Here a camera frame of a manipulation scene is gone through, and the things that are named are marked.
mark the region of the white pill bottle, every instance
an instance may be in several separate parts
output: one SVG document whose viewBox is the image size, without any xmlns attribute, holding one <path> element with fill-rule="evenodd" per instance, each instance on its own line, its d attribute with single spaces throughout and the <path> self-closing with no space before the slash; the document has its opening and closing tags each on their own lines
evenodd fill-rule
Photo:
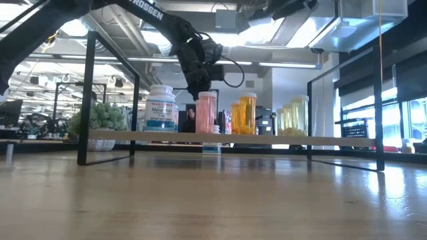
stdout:
<svg viewBox="0 0 427 240">
<path fill-rule="evenodd" d="M 175 131 L 175 98 L 173 87 L 167 85 L 152 85 L 145 104 L 146 132 Z"/>
</svg>

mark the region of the white planter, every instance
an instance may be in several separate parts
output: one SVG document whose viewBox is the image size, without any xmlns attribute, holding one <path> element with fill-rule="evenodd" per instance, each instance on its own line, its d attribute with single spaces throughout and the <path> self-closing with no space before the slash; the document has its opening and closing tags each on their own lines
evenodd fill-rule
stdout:
<svg viewBox="0 0 427 240">
<path fill-rule="evenodd" d="M 100 131 L 114 131 L 113 129 L 96 129 Z M 89 139 L 87 142 L 88 151 L 111 151 L 114 148 L 115 140 L 111 139 Z"/>
</svg>

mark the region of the wooden shelf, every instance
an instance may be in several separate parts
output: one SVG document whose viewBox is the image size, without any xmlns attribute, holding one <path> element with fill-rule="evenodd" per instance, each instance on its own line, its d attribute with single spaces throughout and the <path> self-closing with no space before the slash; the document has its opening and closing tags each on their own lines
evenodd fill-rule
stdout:
<svg viewBox="0 0 427 240">
<path fill-rule="evenodd" d="M 135 141 L 174 141 L 207 143 L 245 143 L 245 144 L 289 144 L 318 146 L 373 147 L 374 139 L 337 137 L 284 137 L 265 135 L 222 135 L 197 133 L 150 133 L 132 131 L 89 131 L 89 139 L 115 139 Z"/>
</svg>

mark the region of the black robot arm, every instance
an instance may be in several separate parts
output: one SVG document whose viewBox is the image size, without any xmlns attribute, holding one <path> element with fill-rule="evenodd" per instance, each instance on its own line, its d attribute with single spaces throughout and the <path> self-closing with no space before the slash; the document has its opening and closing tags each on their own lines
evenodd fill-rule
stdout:
<svg viewBox="0 0 427 240">
<path fill-rule="evenodd" d="M 64 23 L 112 4 L 143 19 L 170 41 L 170 55 L 177 55 L 187 90 L 195 100 L 200 91 L 209 91 L 211 80 L 221 80 L 211 76 L 218 76 L 218 71 L 224 75 L 222 67 L 212 67 L 221 57 L 222 46 L 210 38 L 203 39 L 203 33 L 198 33 L 188 21 L 164 13 L 146 0 L 50 0 L 0 41 L 0 94 L 9 87 L 7 82 L 16 66 Z"/>
</svg>

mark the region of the potted plant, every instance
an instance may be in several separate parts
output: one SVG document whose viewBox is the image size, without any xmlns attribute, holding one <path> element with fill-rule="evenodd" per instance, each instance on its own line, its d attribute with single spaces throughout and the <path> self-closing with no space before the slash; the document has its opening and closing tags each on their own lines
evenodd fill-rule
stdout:
<svg viewBox="0 0 427 240">
<path fill-rule="evenodd" d="M 74 115 L 68 125 L 70 133 L 80 133 L 81 112 Z M 119 107 L 110 106 L 109 103 L 98 103 L 92 106 L 89 118 L 89 129 L 104 131 L 121 131 L 125 129 L 124 116 Z M 88 151 L 110 151 L 115 145 L 115 140 L 89 139 Z"/>
<path fill-rule="evenodd" d="M 28 126 L 28 139 L 37 139 L 37 134 L 39 133 L 39 126 L 35 125 L 35 124 L 30 124 L 30 126 Z"/>
</svg>

